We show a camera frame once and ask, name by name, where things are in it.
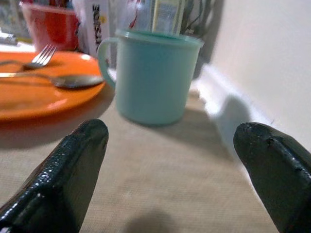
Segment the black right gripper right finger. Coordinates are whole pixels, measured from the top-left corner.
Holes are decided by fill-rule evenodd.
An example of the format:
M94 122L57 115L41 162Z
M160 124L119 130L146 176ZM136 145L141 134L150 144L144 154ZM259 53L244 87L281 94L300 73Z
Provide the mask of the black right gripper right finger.
M293 137L262 123L240 124L235 151L280 233L311 231L311 154Z

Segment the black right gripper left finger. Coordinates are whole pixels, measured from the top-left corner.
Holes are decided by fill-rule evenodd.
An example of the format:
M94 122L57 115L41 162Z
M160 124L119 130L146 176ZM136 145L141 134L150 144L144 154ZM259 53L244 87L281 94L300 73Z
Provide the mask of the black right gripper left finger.
M99 119L65 136L0 208L3 233L77 233L84 222L109 139Z

